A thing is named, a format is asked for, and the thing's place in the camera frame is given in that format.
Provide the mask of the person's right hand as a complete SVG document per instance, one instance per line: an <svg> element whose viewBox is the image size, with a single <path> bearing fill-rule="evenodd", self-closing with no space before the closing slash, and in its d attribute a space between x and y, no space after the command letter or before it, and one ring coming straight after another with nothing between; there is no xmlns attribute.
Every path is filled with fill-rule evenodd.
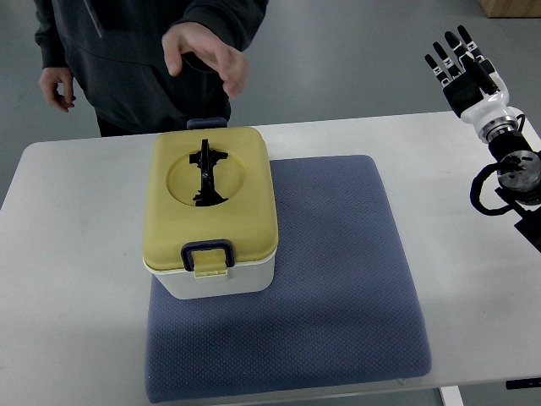
<svg viewBox="0 0 541 406"><path fill-rule="evenodd" d="M69 112L74 107L74 77L69 68L44 68L39 78L39 86L49 106L61 112Z"/></svg>

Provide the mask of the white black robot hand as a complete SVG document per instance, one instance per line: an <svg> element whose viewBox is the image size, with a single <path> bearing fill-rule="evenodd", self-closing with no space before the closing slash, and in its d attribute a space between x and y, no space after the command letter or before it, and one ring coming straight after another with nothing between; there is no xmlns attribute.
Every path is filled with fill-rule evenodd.
<svg viewBox="0 0 541 406"><path fill-rule="evenodd" d="M479 139L489 143L505 130L519 128L519 119L508 107L510 94L504 80L487 59L468 30L444 34L447 48L433 43L435 56L425 62L441 85L451 110L464 123L473 126Z"/></svg>

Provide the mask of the person's left hand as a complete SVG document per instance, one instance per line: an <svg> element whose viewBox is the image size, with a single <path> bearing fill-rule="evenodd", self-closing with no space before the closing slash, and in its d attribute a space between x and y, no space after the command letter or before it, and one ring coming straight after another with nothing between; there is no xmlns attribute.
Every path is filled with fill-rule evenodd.
<svg viewBox="0 0 541 406"><path fill-rule="evenodd" d="M182 72L182 55L193 53L218 73L229 97L236 98L245 89L249 77L247 58L203 25L195 22L174 25L162 37L161 45L167 71L172 77Z"/></svg>

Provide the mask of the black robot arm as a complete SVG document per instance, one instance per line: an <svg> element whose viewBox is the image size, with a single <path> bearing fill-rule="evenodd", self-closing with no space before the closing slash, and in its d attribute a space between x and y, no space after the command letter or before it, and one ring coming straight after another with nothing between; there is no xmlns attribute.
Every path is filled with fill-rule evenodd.
<svg viewBox="0 0 541 406"><path fill-rule="evenodd" d="M534 247L540 249L540 153L534 151L522 130L524 114L491 120L481 129L494 162L485 166L473 179L469 199L481 214L497 217L509 211L521 220L515 229ZM499 208L488 208L481 201L485 181L495 174L499 187L495 193L505 202Z"/></svg>

